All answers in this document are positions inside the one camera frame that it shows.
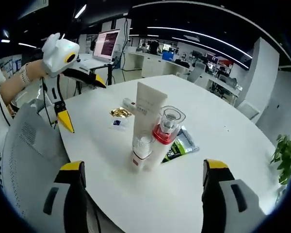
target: white robot body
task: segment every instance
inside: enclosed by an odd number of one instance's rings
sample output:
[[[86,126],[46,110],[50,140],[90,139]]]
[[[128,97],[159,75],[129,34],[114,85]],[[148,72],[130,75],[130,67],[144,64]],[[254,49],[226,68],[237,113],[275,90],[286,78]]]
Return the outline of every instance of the white robot body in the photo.
[[[80,46],[66,39],[59,39],[60,34],[52,34],[45,42],[43,51],[44,69],[50,77],[56,77],[76,61]]]

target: potted plant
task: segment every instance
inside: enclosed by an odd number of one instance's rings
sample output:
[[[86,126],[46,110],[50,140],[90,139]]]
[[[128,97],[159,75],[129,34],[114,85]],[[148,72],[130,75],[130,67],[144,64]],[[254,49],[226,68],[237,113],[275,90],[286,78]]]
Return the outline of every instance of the potted plant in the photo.
[[[287,185],[291,177],[291,140],[288,135],[278,135],[277,148],[271,163],[281,162],[277,170],[281,170],[279,183]]]

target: black ceiling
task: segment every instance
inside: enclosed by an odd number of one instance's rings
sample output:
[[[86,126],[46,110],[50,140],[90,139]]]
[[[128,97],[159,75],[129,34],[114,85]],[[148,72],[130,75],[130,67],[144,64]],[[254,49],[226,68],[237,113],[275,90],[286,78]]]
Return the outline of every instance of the black ceiling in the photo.
[[[159,4],[134,7],[149,2]],[[18,42],[43,46],[41,39],[51,33],[61,32],[66,38],[77,38],[81,33],[98,33],[101,23],[113,18],[123,17],[129,13],[132,19],[130,34],[157,34],[161,39],[172,40],[171,37],[187,39],[184,35],[190,33],[171,30],[148,29],[149,26],[171,27],[207,34],[228,42],[241,50],[250,51],[259,37],[267,40],[280,52],[280,65],[291,65],[290,60],[271,40],[257,27],[220,9],[209,6],[189,4],[188,1],[154,1],[154,0],[49,0],[49,6],[37,10],[7,26],[11,43],[0,46],[0,56],[19,51],[30,51],[30,48],[20,47]],[[199,1],[212,4],[236,12],[267,31],[278,43],[291,54],[291,47],[285,37],[291,18],[287,24],[287,9],[276,2],[208,0]],[[87,8],[78,20],[74,19],[76,12],[87,3]],[[199,36],[200,43],[222,51],[236,59],[241,59],[242,53],[215,40]]]

